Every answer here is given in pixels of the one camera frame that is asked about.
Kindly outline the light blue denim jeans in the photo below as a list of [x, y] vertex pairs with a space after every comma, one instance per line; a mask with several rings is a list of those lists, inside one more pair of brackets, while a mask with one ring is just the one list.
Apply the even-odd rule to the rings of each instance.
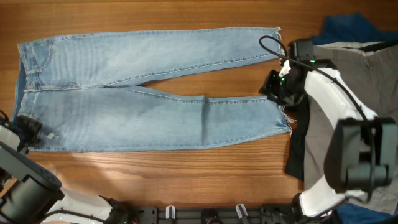
[[208, 149], [286, 133], [266, 96], [180, 96], [145, 83], [275, 59], [278, 27], [61, 35], [21, 43], [14, 116], [33, 151]]

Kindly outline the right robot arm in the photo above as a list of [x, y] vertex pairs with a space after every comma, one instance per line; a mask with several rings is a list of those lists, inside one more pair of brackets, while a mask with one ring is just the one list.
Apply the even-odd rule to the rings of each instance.
[[259, 92], [280, 106], [299, 105], [311, 96], [334, 132], [324, 161], [324, 175], [297, 195], [297, 223], [321, 220], [349, 199], [369, 202], [372, 192], [394, 178], [397, 125], [365, 106], [349, 89], [329, 59], [318, 59], [311, 40], [291, 42], [277, 54], [281, 70], [271, 70]]

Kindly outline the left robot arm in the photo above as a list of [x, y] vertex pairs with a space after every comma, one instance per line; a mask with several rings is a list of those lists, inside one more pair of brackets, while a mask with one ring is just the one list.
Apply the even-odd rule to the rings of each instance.
[[27, 158], [41, 127], [26, 116], [11, 121], [1, 113], [1, 223], [131, 223], [119, 202], [64, 189], [55, 175]]

